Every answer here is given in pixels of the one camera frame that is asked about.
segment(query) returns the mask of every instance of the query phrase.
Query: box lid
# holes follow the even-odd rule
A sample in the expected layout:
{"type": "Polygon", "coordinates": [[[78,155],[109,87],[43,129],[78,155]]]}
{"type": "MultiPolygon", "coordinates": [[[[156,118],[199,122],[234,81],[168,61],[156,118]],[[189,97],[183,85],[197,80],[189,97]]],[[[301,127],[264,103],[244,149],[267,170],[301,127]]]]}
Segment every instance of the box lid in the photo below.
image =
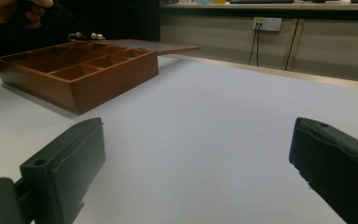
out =
{"type": "Polygon", "coordinates": [[[178,53],[190,50],[200,49],[199,46],[154,42],[136,39],[119,39],[119,40],[104,40],[104,44],[116,45],[135,49],[154,50],[158,55],[178,53]]]}

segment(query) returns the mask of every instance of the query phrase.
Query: small object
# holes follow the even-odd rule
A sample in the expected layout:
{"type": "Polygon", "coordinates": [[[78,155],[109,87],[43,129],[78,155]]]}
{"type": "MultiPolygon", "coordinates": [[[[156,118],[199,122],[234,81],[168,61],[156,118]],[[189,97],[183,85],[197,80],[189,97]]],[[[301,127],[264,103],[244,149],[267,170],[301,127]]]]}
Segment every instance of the small object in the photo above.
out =
{"type": "Polygon", "coordinates": [[[76,32],[74,34],[69,34],[68,35],[68,40],[69,41],[77,41],[77,40],[105,40],[106,38],[101,35],[101,34],[95,34],[95,33],[91,33],[91,35],[89,37],[86,37],[85,35],[81,34],[80,32],[76,32]]]}
{"type": "Polygon", "coordinates": [[[358,224],[358,140],[328,124],[298,118],[289,161],[344,221],[358,224]]]}
{"type": "Polygon", "coordinates": [[[92,33],[92,34],[91,34],[91,39],[96,39],[96,38],[97,38],[97,34],[92,33]]]}

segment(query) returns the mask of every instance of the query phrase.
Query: finger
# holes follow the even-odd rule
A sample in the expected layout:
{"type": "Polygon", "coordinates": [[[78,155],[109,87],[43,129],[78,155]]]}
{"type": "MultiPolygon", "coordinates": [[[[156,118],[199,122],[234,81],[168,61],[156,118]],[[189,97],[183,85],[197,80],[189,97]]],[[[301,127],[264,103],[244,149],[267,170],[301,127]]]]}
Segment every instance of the finger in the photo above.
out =
{"type": "Polygon", "coordinates": [[[53,6],[52,0],[32,0],[32,1],[41,7],[52,7],[53,6]]]}
{"type": "Polygon", "coordinates": [[[42,23],[40,23],[40,21],[31,21],[28,22],[28,24],[25,26],[25,28],[30,28],[30,29],[36,29],[39,28],[39,26],[41,26],[42,23]]]}
{"type": "Polygon", "coordinates": [[[37,6],[37,5],[31,6],[31,11],[34,14],[39,15],[39,16],[44,16],[46,14],[46,10],[43,9],[42,7],[37,6]]]}
{"type": "Polygon", "coordinates": [[[33,13],[32,11],[26,11],[25,12],[25,16],[28,18],[28,20],[30,21],[40,21],[40,16],[33,13]]]}

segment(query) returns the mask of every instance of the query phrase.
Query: dark background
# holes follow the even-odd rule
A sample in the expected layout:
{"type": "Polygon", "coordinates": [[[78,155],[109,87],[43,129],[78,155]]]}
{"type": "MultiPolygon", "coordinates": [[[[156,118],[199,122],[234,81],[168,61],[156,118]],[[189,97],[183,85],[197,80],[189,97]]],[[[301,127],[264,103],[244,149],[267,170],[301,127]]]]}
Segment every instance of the dark background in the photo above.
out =
{"type": "MultiPolygon", "coordinates": [[[[159,0],[59,0],[60,4],[107,39],[159,41],[159,0]]],[[[70,25],[47,15],[38,29],[21,28],[21,36],[5,35],[0,24],[0,56],[68,42],[76,32],[70,25]]]]}

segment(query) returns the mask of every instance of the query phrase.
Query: compartment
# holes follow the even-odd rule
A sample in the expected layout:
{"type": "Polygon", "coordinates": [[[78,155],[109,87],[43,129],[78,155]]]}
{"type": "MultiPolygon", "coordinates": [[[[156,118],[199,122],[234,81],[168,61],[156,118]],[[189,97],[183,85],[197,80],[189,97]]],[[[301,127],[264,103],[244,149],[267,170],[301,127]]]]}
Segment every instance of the compartment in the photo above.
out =
{"type": "Polygon", "coordinates": [[[123,58],[104,57],[104,58],[89,62],[88,64],[95,66],[95,67],[107,68],[107,67],[110,67],[110,66],[118,64],[118,63],[123,63],[125,61],[127,61],[127,60],[123,59],[123,58]]]}
{"type": "Polygon", "coordinates": [[[144,49],[126,49],[119,53],[116,53],[115,55],[121,56],[121,57],[127,57],[127,58],[136,58],[136,57],[144,55],[148,52],[149,51],[144,50],[144,49]]]}
{"type": "Polygon", "coordinates": [[[70,43],[66,43],[66,44],[57,45],[57,47],[77,48],[77,47],[79,47],[79,46],[83,46],[83,45],[87,45],[87,44],[88,44],[88,42],[75,41],[75,42],[70,42],[70,43]]]}
{"type": "Polygon", "coordinates": [[[100,49],[100,48],[104,48],[104,47],[106,47],[106,45],[103,45],[103,44],[88,44],[88,45],[80,46],[77,49],[95,50],[95,49],[100,49]]]}
{"type": "Polygon", "coordinates": [[[0,60],[5,61],[7,63],[25,60],[31,58],[30,55],[27,52],[18,53],[18,54],[12,54],[5,57],[1,57],[0,60]]]}
{"type": "Polygon", "coordinates": [[[29,51],[29,57],[36,57],[44,54],[56,53],[65,50],[64,48],[45,48],[45,49],[37,49],[33,51],[29,51]]]}
{"type": "Polygon", "coordinates": [[[121,51],[123,51],[125,49],[127,49],[127,48],[117,47],[117,46],[109,46],[109,47],[107,47],[105,45],[105,48],[96,49],[96,50],[94,50],[94,52],[104,53],[104,54],[114,54],[114,53],[119,53],[119,52],[121,52],[121,51]]]}
{"type": "Polygon", "coordinates": [[[33,57],[23,61],[16,61],[14,64],[34,69],[36,71],[50,73],[65,67],[91,61],[101,57],[83,50],[65,49],[59,52],[33,57]]]}
{"type": "Polygon", "coordinates": [[[66,80],[74,80],[83,76],[86,76],[88,74],[97,72],[98,69],[96,68],[91,68],[91,67],[87,67],[84,65],[78,65],[75,67],[71,67],[71,68],[67,68],[67,69],[63,69],[61,71],[58,72],[53,72],[50,73],[52,76],[55,77],[60,77],[66,80]]]}

